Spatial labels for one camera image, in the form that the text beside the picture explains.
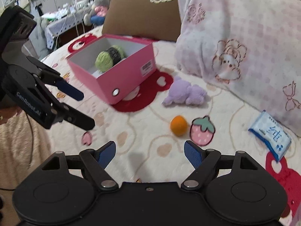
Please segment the beige knitted sleeve forearm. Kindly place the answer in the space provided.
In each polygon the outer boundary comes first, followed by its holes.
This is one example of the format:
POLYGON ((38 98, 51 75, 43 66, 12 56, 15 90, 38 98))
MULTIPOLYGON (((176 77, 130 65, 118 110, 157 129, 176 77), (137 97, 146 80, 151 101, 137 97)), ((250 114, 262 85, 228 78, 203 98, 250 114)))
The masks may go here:
POLYGON ((12 194, 51 154, 45 129, 26 113, 1 125, 1 225, 19 224, 12 194))

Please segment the person's left hand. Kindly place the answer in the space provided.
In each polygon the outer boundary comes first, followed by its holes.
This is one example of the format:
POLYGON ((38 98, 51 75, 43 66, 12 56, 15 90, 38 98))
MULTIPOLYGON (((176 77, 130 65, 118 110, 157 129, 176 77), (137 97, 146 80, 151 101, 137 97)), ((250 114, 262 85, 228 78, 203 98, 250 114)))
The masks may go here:
POLYGON ((19 115, 21 112, 22 109, 18 106, 0 109, 0 125, 6 124, 9 119, 14 117, 15 115, 19 115))

